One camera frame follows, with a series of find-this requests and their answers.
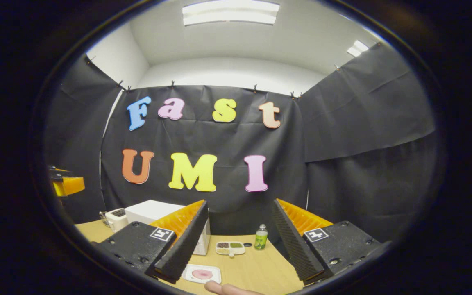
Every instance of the wooden table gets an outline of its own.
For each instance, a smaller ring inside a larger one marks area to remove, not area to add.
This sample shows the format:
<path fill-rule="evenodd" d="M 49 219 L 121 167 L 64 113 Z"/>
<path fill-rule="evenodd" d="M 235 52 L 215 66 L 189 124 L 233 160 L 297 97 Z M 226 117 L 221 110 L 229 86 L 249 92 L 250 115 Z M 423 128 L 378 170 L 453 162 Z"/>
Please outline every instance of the wooden table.
<path fill-rule="evenodd" d="M 89 241 L 98 243 L 113 234 L 112 230 L 105 226 L 101 220 L 75 226 Z M 215 252 L 215 244 L 219 241 L 240 241 L 254 245 L 254 238 L 255 235 L 211 235 L 207 255 L 192 255 L 189 263 L 218 267 L 221 271 L 221 284 L 233 284 L 242 289 L 268 295 L 287 294 L 300 290 L 303 283 L 298 280 L 294 267 L 270 242 L 263 250 L 245 247 L 245 254 L 235 255 L 233 258 Z M 160 281 L 190 293 L 213 294 L 205 290 L 203 284 L 190 282 L 183 278 L 178 280 L 176 285 Z"/>

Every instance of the finger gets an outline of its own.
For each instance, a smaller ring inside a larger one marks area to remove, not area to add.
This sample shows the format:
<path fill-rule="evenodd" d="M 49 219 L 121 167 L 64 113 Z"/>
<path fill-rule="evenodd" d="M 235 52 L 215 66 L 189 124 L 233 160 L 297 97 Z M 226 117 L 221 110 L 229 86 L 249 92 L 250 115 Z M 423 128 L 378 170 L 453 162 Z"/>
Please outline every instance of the finger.
<path fill-rule="evenodd" d="M 262 293 L 240 289 L 231 284 L 224 284 L 221 291 L 223 295 L 263 295 Z"/>
<path fill-rule="evenodd" d="M 204 287 L 205 287 L 205 290 L 209 292 L 216 293 L 218 295 L 225 295 L 222 291 L 221 284 L 218 284 L 215 281 L 206 282 Z"/>

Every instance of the white appliance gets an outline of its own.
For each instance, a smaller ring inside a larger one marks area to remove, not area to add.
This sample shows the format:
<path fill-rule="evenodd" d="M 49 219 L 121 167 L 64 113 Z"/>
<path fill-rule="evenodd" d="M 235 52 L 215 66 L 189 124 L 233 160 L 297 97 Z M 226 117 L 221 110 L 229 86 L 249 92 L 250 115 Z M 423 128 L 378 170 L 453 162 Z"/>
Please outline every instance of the white appliance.
<path fill-rule="evenodd" d="M 169 204 L 158 202 L 155 200 L 147 200 L 145 202 L 126 207 L 125 213 L 128 220 L 128 223 L 131 222 L 142 222 L 144 224 L 150 224 L 160 218 L 178 210 L 185 206 L 176 205 L 176 204 Z M 198 239 L 198 243 L 194 249 L 194 253 L 196 255 L 207 255 L 207 250 L 209 248 L 209 241 L 210 241 L 210 218 L 207 218 L 204 230 L 200 238 Z"/>
<path fill-rule="evenodd" d="M 109 222 L 110 228 L 113 232 L 117 232 L 118 230 L 124 228 L 129 224 L 127 221 L 127 216 L 125 214 L 125 209 L 119 208 L 112 211 L 105 213 L 105 217 Z"/>

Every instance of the black curtain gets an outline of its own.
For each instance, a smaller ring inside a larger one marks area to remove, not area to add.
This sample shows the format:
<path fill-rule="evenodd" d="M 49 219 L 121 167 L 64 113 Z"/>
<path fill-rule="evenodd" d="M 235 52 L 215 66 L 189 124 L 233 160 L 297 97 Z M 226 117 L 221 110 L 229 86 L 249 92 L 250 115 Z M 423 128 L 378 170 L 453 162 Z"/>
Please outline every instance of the black curtain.
<path fill-rule="evenodd" d="M 144 125 L 130 131 L 127 106 L 149 96 Z M 158 110 L 169 98 L 185 101 L 182 118 L 161 118 Z M 236 118 L 217 123 L 212 118 L 218 99 L 236 101 Z M 273 102 L 280 109 L 277 129 L 266 127 L 258 106 Z M 211 232 L 215 235 L 253 234 L 266 224 L 273 243 L 279 241 L 272 220 L 272 200 L 281 198 L 305 207 L 307 177 L 304 162 L 302 118 L 298 106 L 286 95 L 223 86 L 161 86 L 124 93 L 116 106 L 102 146 L 102 184 L 107 209 L 131 206 L 144 200 L 188 205 L 208 201 Z M 141 151 L 151 151 L 149 178 L 145 183 L 129 183 L 122 175 L 123 149 L 134 149 L 133 172 L 141 171 Z M 215 192 L 195 188 L 172 189 L 172 153 L 186 153 L 194 166 L 199 157 L 211 154 Z M 247 192 L 249 176 L 244 157 L 264 155 L 264 192 Z"/>
<path fill-rule="evenodd" d="M 309 210 L 349 220 L 380 241 L 427 197 L 438 138 L 425 91 L 387 45 L 375 45 L 298 100 Z"/>
<path fill-rule="evenodd" d="M 105 210 L 99 161 L 105 124 L 120 88 L 82 56 L 55 94 L 45 126 L 46 162 L 82 176 L 85 189 L 71 194 L 65 210 L 75 223 L 99 219 Z"/>

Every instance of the green label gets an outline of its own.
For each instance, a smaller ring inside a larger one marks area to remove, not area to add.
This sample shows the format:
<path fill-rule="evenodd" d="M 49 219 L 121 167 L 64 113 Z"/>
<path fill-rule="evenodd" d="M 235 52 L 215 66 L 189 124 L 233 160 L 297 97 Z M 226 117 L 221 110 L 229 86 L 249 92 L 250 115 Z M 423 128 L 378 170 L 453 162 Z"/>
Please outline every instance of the green label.
<path fill-rule="evenodd" d="M 265 248 L 266 243 L 267 243 L 267 233 L 265 233 L 265 235 L 256 235 L 256 241 L 254 243 L 254 247 L 256 249 Z"/>

